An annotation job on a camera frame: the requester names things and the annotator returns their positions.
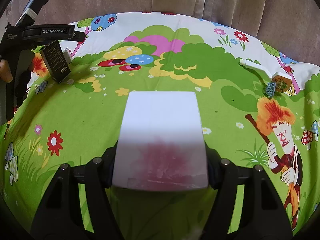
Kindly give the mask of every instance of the screw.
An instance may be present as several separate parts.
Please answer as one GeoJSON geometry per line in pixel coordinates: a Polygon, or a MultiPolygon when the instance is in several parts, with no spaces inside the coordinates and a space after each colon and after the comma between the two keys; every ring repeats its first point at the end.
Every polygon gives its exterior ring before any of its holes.
{"type": "Polygon", "coordinates": [[[69,167],[68,163],[63,163],[60,165],[60,169],[62,169],[62,170],[66,170],[68,167],[69,167]]]}
{"type": "Polygon", "coordinates": [[[92,161],[94,164],[99,164],[102,161],[102,159],[100,157],[95,157],[92,161]]]}
{"type": "Polygon", "coordinates": [[[228,160],[228,159],[221,159],[221,163],[223,164],[223,165],[229,165],[230,164],[230,161],[228,160]]]}
{"type": "Polygon", "coordinates": [[[257,171],[263,171],[263,168],[261,165],[255,165],[254,167],[257,171]]]}

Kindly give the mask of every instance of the white flower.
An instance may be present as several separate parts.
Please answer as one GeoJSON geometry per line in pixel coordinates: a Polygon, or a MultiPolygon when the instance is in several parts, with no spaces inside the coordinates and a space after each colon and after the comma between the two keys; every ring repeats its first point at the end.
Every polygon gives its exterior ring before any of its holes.
{"type": "Polygon", "coordinates": [[[239,129],[243,129],[243,124],[240,122],[236,122],[236,127],[238,127],[239,129]]]}
{"type": "Polygon", "coordinates": [[[206,127],[202,127],[202,133],[203,134],[210,134],[211,133],[211,129],[210,128],[206,128],[206,127]]]}

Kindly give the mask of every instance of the cartoon tree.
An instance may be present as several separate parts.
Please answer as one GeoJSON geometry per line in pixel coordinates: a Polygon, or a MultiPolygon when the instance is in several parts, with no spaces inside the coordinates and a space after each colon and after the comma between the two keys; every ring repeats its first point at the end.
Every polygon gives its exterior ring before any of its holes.
{"type": "Polygon", "coordinates": [[[106,28],[108,28],[110,25],[112,25],[113,23],[115,23],[117,19],[117,15],[116,14],[106,14],[104,16],[98,16],[95,18],[88,18],[88,19],[84,19],[82,21],[79,21],[77,23],[77,27],[78,28],[83,28],[85,27],[85,39],[84,41],[79,41],[75,50],[71,53],[71,57],[73,57],[78,49],[81,47],[81,45],[84,44],[85,40],[88,38],[88,33],[91,31],[102,31],[106,28]]]}
{"type": "Polygon", "coordinates": [[[293,69],[290,66],[287,66],[287,64],[295,64],[298,63],[295,60],[290,59],[286,55],[282,54],[278,50],[274,49],[273,47],[269,46],[268,44],[261,41],[261,44],[263,45],[264,49],[272,56],[276,57],[280,64],[280,68],[283,68],[285,72],[292,77],[292,86],[287,91],[287,93],[290,96],[293,96],[294,94],[298,94],[300,92],[300,88],[297,84],[296,79],[293,76],[293,69]]]}

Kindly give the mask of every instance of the black box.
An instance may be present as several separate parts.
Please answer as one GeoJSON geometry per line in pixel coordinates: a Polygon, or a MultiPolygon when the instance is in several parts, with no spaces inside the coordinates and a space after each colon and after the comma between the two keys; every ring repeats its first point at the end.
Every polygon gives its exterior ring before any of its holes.
{"type": "Polygon", "coordinates": [[[40,53],[55,82],[60,83],[70,74],[71,71],[63,56],[59,41],[43,46],[40,53]]]}

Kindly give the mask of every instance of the white plastic object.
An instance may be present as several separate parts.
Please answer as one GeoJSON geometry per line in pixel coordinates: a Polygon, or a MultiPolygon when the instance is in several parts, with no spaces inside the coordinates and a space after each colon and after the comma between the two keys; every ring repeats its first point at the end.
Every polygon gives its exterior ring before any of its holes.
{"type": "Polygon", "coordinates": [[[34,21],[36,20],[36,18],[37,18],[37,16],[38,16],[31,8],[28,7],[28,8],[23,12],[23,14],[20,16],[20,18],[19,18],[19,20],[17,21],[17,23],[16,23],[15,26],[18,25],[18,23],[20,22],[21,18],[22,18],[25,14],[29,15],[34,21]]]}
{"type": "Polygon", "coordinates": [[[272,80],[276,76],[281,76],[281,77],[288,78],[288,79],[292,80],[292,77],[290,75],[287,75],[287,74],[282,73],[282,72],[276,72],[276,73],[274,73],[272,75],[270,73],[270,71],[265,66],[256,64],[256,63],[254,63],[254,62],[252,62],[250,60],[240,59],[239,64],[242,65],[242,66],[245,66],[246,68],[262,70],[264,73],[266,73],[266,75],[270,78],[270,80],[272,80]]]}
{"type": "Polygon", "coordinates": [[[66,48],[62,53],[63,53],[63,56],[64,56],[67,64],[70,64],[72,62],[72,57],[71,57],[69,49],[66,48]]]}
{"type": "Polygon", "coordinates": [[[130,92],[112,184],[144,191],[208,186],[207,158],[194,92],[130,92]]]}

